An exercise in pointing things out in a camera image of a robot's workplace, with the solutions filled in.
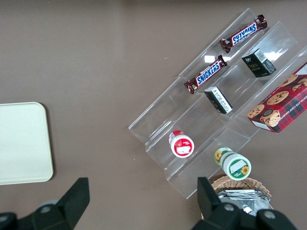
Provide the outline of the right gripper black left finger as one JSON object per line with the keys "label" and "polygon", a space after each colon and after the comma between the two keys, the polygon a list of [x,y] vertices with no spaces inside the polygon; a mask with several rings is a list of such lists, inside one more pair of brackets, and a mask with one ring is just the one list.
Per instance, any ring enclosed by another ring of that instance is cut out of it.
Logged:
{"label": "right gripper black left finger", "polygon": [[2,230],[72,230],[90,202],[89,180],[79,178],[55,204],[39,207],[18,219],[13,212],[0,214]]}

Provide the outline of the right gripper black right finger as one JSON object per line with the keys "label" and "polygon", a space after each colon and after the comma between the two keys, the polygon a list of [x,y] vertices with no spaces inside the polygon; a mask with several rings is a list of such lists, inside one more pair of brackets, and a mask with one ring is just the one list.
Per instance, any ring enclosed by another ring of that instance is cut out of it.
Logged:
{"label": "right gripper black right finger", "polygon": [[231,203],[218,198],[206,177],[198,178],[198,204],[204,219],[194,230],[296,230],[297,227],[282,212],[261,209],[252,216]]}

